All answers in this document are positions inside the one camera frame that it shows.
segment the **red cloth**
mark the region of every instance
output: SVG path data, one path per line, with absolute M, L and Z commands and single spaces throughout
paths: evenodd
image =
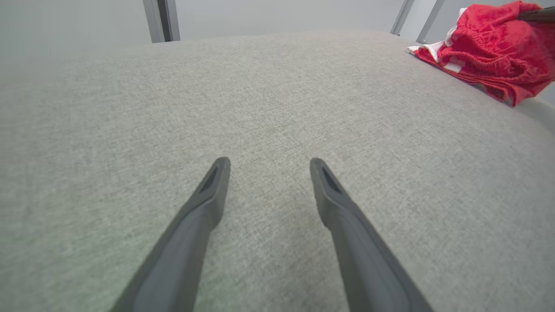
M 516 106 L 555 81 L 555 24 L 516 20 L 519 12 L 538 9 L 521 1 L 500 7 L 473 4 L 457 21 L 453 45 L 438 50 L 437 63 L 425 48 L 415 54 L 460 80 L 483 84 L 491 97 L 510 98 Z M 445 70 L 448 62 L 463 64 L 462 69 Z

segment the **fabric texture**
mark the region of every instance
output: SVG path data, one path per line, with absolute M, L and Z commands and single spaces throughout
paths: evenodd
M 538 9 L 537 4 L 521 1 L 500 7 L 473 4 L 461 9 L 457 26 L 445 41 L 409 50 L 516 106 L 555 80 L 555 25 L 517 20 L 519 13 Z
M 198 311 L 348 310 L 312 157 L 436 311 L 553 311 L 554 135 L 409 44 L 275 34 L 0 71 L 0 310 L 108 310 L 227 156 Z

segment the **gray fabric surface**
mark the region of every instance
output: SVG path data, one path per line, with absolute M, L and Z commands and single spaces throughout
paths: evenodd
M 522 101 L 515 109 L 537 120 L 555 135 L 555 105 L 537 100 L 537 98 L 529 98 Z
M 111 307 L 231 159 L 196 309 L 347 310 L 324 159 L 437 311 L 553 311 L 555 136 L 371 31 L 154 44 L 0 78 L 0 310 Z

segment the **white fabric trim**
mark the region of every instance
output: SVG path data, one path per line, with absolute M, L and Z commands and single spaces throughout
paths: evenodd
M 460 10 L 458 10 L 457 21 L 459 18 L 461 18 L 461 15 L 466 11 L 466 9 L 467 8 L 461 8 Z M 405 51 L 412 55 L 416 55 L 415 54 L 416 50 L 421 48 L 427 49 L 428 51 L 430 51 L 430 55 L 432 55 L 433 60 L 436 63 L 438 63 L 439 58 L 437 57 L 437 52 L 440 50 L 441 47 L 443 47 L 443 44 L 445 44 L 445 46 L 447 47 L 450 47 L 453 45 L 453 40 L 451 39 L 451 36 L 455 32 L 455 30 L 457 30 L 457 24 L 455 24 L 455 26 L 447 32 L 447 37 L 445 38 L 445 41 L 439 41 L 432 44 L 422 44 L 420 46 L 410 46 L 410 47 L 407 47 Z M 458 62 L 457 58 L 453 57 L 450 59 L 450 62 L 447 63 L 443 68 L 458 74 L 464 65 L 465 65 L 464 62 Z

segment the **gray metal bar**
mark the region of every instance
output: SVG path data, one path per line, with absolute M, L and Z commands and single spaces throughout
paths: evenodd
M 405 24 L 405 20 L 407 19 L 413 2 L 414 0 L 405 0 L 403 2 L 401 10 L 399 11 L 399 14 L 397 14 L 397 18 L 395 19 L 395 23 L 393 24 L 393 27 L 391 27 L 390 33 L 399 36 L 399 34 L 401 33 L 401 28 L 403 27 L 403 24 Z
M 416 42 L 422 43 L 422 44 L 426 43 L 426 40 L 425 40 L 426 35 L 430 31 L 430 28 L 432 28 L 433 22 L 436 20 L 437 14 L 440 12 L 441 6 L 443 5 L 444 2 L 445 0 L 436 0 L 436 4 L 433 5 L 432 12 L 430 12 L 428 19 L 424 24 L 424 27 L 422 27 L 422 30 L 420 31 L 418 38 L 416 38 Z
M 143 0 L 144 12 L 147 15 L 148 30 L 152 43 L 164 42 L 164 31 L 160 20 L 160 10 L 156 0 Z
M 179 24 L 177 21 L 177 8 L 175 6 L 175 0 L 165 1 L 168 9 L 168 19 L 170 24 L 170 39 L 171 41 L 181 40 L 181 37 L 179 36 Z

